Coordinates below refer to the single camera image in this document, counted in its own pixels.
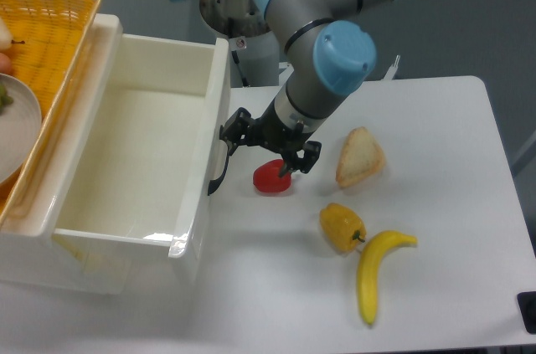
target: yellow basket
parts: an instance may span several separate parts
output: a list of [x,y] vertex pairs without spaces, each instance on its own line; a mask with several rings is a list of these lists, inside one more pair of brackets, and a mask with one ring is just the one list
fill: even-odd
[[101,0],[0,0],[0,17],[13,44],[4,52],[13,62],[13,76],[38,98],[43,124],[38,140],[21,167],[7,198],[0,198],[0,227],[9,210],[25,194],[54,128],[69,108],[71,79]]

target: table surface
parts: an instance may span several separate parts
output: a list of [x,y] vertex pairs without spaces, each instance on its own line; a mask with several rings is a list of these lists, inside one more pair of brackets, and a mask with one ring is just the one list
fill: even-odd
[[[260,115],[278,88],[233,90],[230,112]],[[388,166],[341,190],[344,137],[367,126]],[[359,352],[534,344],[517,293],[536,260],[483,83],[472,77],[365,83],[314,135],[319,162],[288,192],[261,196],[252,172],[274,157],[241,147],[211,202],[191,295],[169,263],[139,264],[125,291],[91,295],[0,284],[0,351]],[[336,253],[318,212],[353,208],[368,236],[419,238],[379,272],[373,327],[358,314],[359,251]]]

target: toy tomato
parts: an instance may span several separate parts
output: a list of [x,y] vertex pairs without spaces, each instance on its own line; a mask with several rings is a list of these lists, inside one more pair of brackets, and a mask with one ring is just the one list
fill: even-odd
[[291,185],[291,174],[288,172],[279,177],[279,171],[283,167],[282,159],[275,159],[263,164],[253,173],[253,185],[260,192],[283,192]]

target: yellow bell pepper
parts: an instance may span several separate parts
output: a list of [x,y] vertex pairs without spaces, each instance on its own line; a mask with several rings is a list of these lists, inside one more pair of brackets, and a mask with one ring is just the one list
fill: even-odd
[[329,240],[343,252],[364,243],[367,229],[363,220],[350,208],[330,203],[320,211],[320,225]]

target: bread slice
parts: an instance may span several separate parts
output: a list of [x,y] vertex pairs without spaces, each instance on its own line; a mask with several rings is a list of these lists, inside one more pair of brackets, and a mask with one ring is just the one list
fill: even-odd
[[341,188],[351,187],[385,167],[385,154],[364,126],[351,130],[338,160],[335,179]]

